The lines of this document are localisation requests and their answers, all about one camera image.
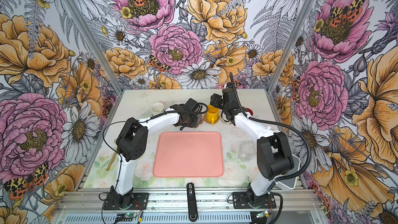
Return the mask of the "yellow mug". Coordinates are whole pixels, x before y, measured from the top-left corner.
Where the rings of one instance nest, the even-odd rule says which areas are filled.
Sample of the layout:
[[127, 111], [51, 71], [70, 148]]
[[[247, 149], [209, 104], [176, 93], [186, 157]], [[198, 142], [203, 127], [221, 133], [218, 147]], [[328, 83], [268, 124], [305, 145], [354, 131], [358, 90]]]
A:
[[219, 109], [216, 107], [213, 107], [211, 105], [208, 105], [208, 111], [205, 115], [218, 115], [219, 116]]

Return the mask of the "red interior white mug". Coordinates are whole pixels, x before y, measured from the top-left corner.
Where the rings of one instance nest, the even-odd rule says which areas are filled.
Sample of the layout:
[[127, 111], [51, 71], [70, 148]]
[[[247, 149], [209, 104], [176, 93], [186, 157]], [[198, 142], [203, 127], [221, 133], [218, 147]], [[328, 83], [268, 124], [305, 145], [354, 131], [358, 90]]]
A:
[[245, 108], [245, 112], [249, 113], [251, 116], [253, 116], [253, 111], [249, 108]]

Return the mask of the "cork round coaster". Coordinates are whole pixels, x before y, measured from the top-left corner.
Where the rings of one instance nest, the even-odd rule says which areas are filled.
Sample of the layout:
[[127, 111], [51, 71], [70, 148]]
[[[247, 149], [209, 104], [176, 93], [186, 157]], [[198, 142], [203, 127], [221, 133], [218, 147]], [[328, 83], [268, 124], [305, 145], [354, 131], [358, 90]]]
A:
[[219, 116], [218, 115], [205, 115], [204, 121], [208, 124], [216, 124], [219, 121]]

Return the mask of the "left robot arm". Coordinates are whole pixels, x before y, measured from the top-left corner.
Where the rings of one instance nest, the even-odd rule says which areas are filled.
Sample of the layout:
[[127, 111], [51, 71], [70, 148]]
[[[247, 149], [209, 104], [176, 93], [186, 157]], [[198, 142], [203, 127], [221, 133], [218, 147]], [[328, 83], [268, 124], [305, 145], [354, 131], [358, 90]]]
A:
[[184, 104], [174, 104], [170, 108], [144, 119], [133, 117], [124, 121], [123, 128], [116, 138], [119, 155], [118, 176], [111, 186], [106, 201], [114, 207], [126, 209], [133, 203], [133, 177], [138, 159], [145, 153], [150, 134], [173, 125], [184, 128], [196, 128], [202, 115], [208, 112], [205, 103], [190, 98]]

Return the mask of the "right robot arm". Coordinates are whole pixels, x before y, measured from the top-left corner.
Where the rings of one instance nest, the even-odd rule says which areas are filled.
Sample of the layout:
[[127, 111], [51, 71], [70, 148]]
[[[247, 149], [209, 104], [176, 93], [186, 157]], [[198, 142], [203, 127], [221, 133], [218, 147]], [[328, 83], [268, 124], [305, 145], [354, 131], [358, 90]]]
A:
[[223, 89], [222, 95], [213, 94], [210, 105], [222, 110], [227, 121], [246, 132], [255, 142], [259, 173], [248, 185], [244, 207], [261, 207], [272, 200], [271, 190], [277, 186], [284, 191], [293, 190], [297, 177], [288, 178], [298, 171], [301, 161], [291, 152], [287, 136], [255, 121], [252, 114], [240, 105], [236, 90]]

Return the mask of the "paw shaped coaster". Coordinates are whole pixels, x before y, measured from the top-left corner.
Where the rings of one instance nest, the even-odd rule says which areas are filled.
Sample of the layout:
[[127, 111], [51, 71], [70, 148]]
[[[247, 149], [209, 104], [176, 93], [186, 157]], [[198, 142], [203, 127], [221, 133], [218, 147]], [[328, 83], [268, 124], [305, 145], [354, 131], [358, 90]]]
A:
[[203, 115], [198, 116], [198, 125], [201, 125], [204, 122]]

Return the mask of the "clear glass cup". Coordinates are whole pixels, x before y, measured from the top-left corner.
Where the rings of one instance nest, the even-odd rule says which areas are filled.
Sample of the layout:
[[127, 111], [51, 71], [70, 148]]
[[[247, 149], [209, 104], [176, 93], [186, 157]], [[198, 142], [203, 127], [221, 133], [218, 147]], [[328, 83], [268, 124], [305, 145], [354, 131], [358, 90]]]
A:
[[243, 162], [250, 161], [252, 158], [255, 157], [255, 155], [256, 155], [256, 148], [253, 142], [246, 141], [242, 142], [239, 145], [238, 158], [241, 161]]

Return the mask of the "pink tray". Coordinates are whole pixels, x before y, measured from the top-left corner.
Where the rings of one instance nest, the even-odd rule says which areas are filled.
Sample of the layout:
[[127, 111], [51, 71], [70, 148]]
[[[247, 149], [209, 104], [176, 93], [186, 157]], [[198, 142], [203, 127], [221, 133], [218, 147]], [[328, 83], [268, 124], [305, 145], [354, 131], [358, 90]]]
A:
[[160, 135], [153, 166], [155, 177], [221, 177], [223, 173], [220, 133], [164, 132]]

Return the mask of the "wooden mallet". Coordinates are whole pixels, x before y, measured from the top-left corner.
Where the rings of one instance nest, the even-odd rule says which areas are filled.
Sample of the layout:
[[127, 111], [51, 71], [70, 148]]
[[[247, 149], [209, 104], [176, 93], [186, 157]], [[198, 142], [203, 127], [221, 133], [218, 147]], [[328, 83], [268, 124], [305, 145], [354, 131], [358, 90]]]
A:
[[110, 168], [112, 167], [112, 164], [113, 164], [113, 162], [114, 162], [116, 156], [117, 156], [117, 148], [115, 147], [115, 152], [114, 152], [114, 154], [112, 155], [112, 157], [111, 157], [111, 159], [110, 159], [110, 161], [109, 161], [109, 164], [108, 164], [108, 166], [107, 166], [107, 168], [106, 168], [106, 171], [109, 171], [109, 170], [110, 170]]

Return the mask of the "white tissue box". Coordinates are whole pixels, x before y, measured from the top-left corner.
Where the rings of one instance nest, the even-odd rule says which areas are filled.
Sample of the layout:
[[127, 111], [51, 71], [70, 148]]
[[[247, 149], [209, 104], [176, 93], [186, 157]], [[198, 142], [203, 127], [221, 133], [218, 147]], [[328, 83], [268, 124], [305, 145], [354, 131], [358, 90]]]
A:
[[[293, 158], [293, 162], [294, 162], [294, 168], [289, 170], [285, 174], [285, 176], [292, 175], [292, 174], [298, 172], [301, 168], [302, 162], [301, 162], [300, 158], [295, 155], [293, 155], [292, 158]], [[283, 191], [292, 191], [296, 187], [297, 178], [298, 178], [298, 176], [296, 176], [294, 178], [280, 180], [276, 183], [276, 187], [278, 187], [279, 189], [281, 189]]]

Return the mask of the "black center bar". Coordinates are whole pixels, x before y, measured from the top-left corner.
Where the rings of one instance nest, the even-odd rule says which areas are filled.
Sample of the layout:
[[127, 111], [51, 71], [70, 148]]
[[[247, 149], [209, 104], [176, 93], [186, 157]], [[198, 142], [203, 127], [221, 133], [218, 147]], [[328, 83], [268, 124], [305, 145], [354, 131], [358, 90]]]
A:
[[196, 222], [199, 215], [198, 215], [194, 183], [187, 183], [187, 204], [188, 204], [189, 220], [191, 222]]

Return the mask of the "green circuit board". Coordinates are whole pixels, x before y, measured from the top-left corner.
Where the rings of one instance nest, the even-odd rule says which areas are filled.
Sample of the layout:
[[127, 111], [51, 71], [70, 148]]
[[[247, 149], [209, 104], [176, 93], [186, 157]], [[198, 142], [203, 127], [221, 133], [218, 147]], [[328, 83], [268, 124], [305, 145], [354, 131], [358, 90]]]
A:
[[118, 214], [116, 216], [115, 222], [132, 222], [138, 220], [140, 215], [138, 213], [125, 213], [125, 214]]

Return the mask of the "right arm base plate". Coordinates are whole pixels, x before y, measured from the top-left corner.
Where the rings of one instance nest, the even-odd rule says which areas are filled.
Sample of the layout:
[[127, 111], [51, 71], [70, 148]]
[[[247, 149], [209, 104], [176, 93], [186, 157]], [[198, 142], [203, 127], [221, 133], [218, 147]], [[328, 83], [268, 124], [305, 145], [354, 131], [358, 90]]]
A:
[[232, 204], [235, 209], [275, 209], [276, 201], [271, 194], [255, 196], [251, 192], [233, 192]]

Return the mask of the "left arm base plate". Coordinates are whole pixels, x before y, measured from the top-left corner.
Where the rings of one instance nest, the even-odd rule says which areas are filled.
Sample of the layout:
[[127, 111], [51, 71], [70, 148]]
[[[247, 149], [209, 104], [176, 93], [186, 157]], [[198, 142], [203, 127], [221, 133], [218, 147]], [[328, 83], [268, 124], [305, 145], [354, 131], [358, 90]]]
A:
[[131, 193], [123, 197], [122, 202], [116, 199], [114, 194], [109, 194], [105, 200], [103, 209], [106, 211], [118, 210], [145, 210], [149, 200], [149, 193]]

